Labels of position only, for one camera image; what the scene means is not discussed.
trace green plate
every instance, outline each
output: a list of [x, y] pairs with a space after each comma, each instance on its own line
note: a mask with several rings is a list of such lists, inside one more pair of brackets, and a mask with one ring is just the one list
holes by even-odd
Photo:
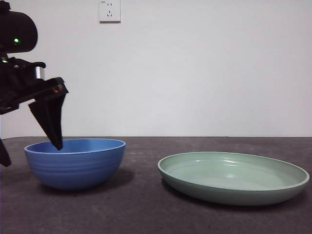
[[171, 155], [158, 162], [164, 180], [192, 197], [210, 202], [258, 206], [300, 193], [309, 174], [274, 158], [223, 152]]

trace wall socket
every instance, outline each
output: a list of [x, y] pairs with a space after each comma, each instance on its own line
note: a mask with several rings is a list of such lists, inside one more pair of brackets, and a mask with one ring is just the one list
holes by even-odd
[[103, 0], [98, 3], [100, 23], [121, 22], [120, 0]]

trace gray table surface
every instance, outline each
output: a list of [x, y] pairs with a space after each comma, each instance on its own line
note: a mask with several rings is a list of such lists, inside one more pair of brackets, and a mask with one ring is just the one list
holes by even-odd
[[268, 156], [312, 172], [312, 138], [113, 137], [127, 143], [119, 170], [79, 192], [42, 185], [23, 148], [45, 137], [5, 139], [12, 165], [1, 167], [1, 234], [311, 234], [312, 185], [269, 206], [219, 205], [172, 189], [158, 172], [168, 155], [223, 151]]

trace silver metal part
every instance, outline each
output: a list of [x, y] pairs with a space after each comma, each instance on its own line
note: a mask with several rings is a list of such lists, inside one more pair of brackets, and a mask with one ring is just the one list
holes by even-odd
[[36, 78], [44, 79], [44, 69], [42, 67], [35, 67]]

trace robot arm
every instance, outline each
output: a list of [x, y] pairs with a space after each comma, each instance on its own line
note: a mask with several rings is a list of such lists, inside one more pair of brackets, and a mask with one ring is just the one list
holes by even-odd
[[[9, 58], [8, 53], [31, 51], [37, 44], [34, 22], [24, 13], [10, 11], [10, 5], [0, 1], [0, 115], [19, 108], [19, 104], [34, 99], [29, 108], [60, 150], [62, 145], [61, 108], [68, 93], [62, 78], [43, 80], [43, 62], [30, 63]], [[0, 139], [0, 164], [9, 166], [10, 157]]]

